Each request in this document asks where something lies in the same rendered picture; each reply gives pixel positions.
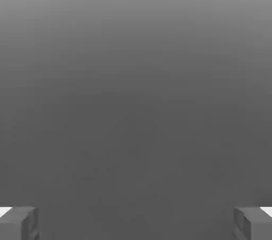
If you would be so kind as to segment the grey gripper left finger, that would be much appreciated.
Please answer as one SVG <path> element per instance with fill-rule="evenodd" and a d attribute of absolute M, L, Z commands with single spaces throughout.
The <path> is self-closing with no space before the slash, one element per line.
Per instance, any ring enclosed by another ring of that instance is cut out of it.
<path fill-rule="evenodd" d="M 40 240 L 39 209 L 0 207 L 0 240 Z"/>

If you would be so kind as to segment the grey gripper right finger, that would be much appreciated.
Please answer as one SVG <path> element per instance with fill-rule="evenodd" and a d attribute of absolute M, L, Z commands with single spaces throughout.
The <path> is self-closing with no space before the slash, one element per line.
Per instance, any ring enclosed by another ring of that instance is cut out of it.
<path fill-rule="evenodd" d="M 272 240 L 272 207 L 235 207 L 234 240 Z"/>

